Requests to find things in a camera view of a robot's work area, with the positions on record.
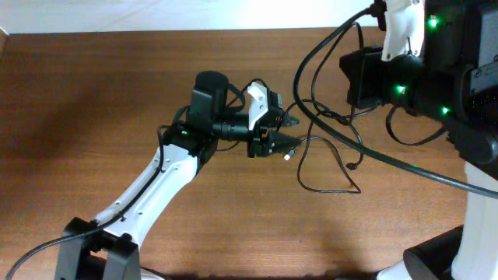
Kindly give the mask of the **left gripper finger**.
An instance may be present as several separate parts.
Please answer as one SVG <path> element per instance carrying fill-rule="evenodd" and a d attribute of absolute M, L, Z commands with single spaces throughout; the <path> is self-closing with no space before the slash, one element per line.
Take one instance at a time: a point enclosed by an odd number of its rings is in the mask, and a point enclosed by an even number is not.
<path fill-rule="evenodd" d="M 279 131 L 270 131 L 268 133 L 268 154 L 287 153 L 301 143 L 297 137 L 283 134 Z"/>
<path fill-rule="evenodd" d="M 284 127 L 292 127 L 296 126 L 300 123 L 300 120 L 297 117 L 286 115 L 282 117 L 277 117 L 275 119 L 274 128 L 284 128 Z"/>

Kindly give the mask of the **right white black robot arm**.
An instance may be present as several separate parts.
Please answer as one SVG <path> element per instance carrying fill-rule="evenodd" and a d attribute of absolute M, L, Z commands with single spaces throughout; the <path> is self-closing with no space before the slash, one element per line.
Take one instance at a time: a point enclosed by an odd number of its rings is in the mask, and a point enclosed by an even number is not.
<path fill-rule="evenodd" d="M 347 101 L 390 105 L 441 123 L 465 161 L 465 221 L 404 251 L 380 279 L 497 277 L 497 3 L 377 1 L 381 47 L 340 58 Z"/>

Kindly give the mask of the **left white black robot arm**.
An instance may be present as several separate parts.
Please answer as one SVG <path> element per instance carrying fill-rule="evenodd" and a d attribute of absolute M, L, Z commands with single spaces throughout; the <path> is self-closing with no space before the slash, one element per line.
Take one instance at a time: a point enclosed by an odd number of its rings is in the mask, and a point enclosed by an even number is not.
<path fill-rule="evenodd" d="M 140 264 L 140 249 L 174 196 L 194 180 L 220 140 L 244 142 L 250 158 L 284 153 L 298 138 L 280 133 L 299 123 L 261 79 L 239 90 L 220 72 L 197 74 L 190 105 L 159 128 L 159 148 L 132 185 L 85 222 L 74 218 L 58 253 L 56 279 L 161 279 Z"/>

